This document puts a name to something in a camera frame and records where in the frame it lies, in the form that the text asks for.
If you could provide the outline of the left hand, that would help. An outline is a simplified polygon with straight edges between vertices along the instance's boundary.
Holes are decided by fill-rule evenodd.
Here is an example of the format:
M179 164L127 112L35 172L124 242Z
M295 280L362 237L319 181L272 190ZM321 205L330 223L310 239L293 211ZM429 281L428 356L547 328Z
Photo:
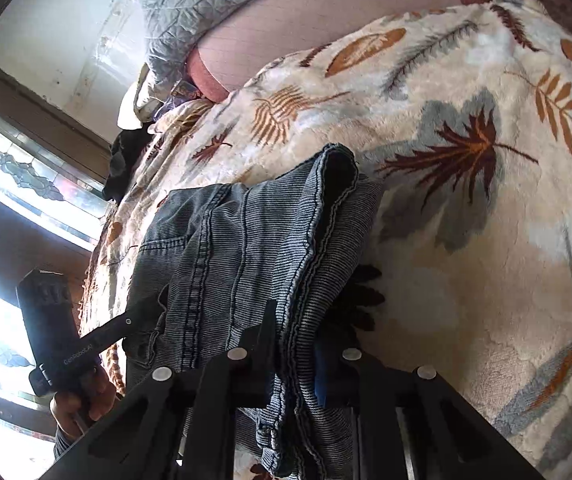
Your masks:
M50 402L50 410L58 430L68 441L79 439L84 430L79 424L82 415L97 422L107 415L117 400L117 389L109 380L106 370L96 368L90 381L88 403L75 392L59 391Z

